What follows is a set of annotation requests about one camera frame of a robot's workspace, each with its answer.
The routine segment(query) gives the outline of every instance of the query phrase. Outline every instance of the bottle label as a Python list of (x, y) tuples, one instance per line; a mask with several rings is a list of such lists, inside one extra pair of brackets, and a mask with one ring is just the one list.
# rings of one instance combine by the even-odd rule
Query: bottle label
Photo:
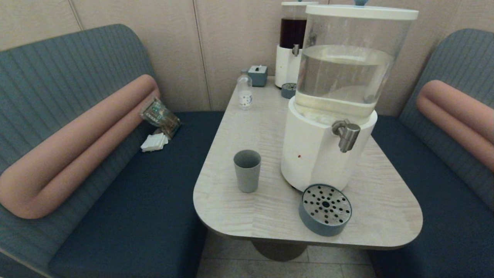
[(249, 107), (252, 105), (252, 93), (250, 91), (242, 91), (239, 94), (239, 104), (242, 107)]

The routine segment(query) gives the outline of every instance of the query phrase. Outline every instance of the floor tile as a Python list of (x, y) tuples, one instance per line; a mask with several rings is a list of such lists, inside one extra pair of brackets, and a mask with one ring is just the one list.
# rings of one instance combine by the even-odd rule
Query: floor tile
[(370, 265), (341, 265), (345, 278), (375, 278), (374, 269)]
[[(269, 260), (261, 255), (249, 240), (229, 239), (207, 233), (203, 258), (209, 259), (245, 259), (245, 260)], [(291, 262), (308, 262), (307, 250)]]
[(197, 278), (343, 278), (340, 265), (203, 259)]
[(196, 278), (237, 278), (242, 277), (238, 260), (201, 259)]
[(308, 246), (309, 262), (330, 264), (370, 264), (367, 251), (351, 248)]

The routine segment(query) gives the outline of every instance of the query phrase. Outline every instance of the pink cylindrical armrest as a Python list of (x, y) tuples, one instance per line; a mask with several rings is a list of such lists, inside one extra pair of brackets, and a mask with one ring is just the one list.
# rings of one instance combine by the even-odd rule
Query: pink cylindrical armrest
[(142, 75), (33, 148), (0, 176), (0, 203), (26, 219), (59, 207), (142, 121), (139, 111), (160, 97)]
[(417, 108), (494, 172), (494, 109), (439, 80), (420, 90)]

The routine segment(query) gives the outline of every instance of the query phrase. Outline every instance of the beige wall panel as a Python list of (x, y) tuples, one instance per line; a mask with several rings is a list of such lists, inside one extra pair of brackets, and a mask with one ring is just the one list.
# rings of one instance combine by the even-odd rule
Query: beige wall panel
[(193, 2), (73, 0), (84, 29), (122, 23), (148, 50), (165, 105), (210, 110)]
[(80, 31), (67, 0), (0, 1), (0, 50)]
[(242, 68), (274, 75), (283, 0), (194, 1), (212, 109), (225, 110)]
[[(383, 89), (376, 111), (383, 115), (400, 114), (430, 54), (444, 36), (461, 0), (370, 0), (369, 5), (415, 9), (400, 56)], [(349, 0), (330, 0), (331, 4), (349, 4)]]
[(494, 1), (462, 0), (446, 35), (465, 28), (494, 32)]

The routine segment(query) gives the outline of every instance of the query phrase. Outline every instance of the dark liquid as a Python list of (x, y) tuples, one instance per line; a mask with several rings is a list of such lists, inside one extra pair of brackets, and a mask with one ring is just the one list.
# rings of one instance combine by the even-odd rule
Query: dark liquid
[(303, 48), (306, 19), (287, 19), (281, 20), (280, 46), (283, 48), (293, 48), (293, 45), (299, 45)]

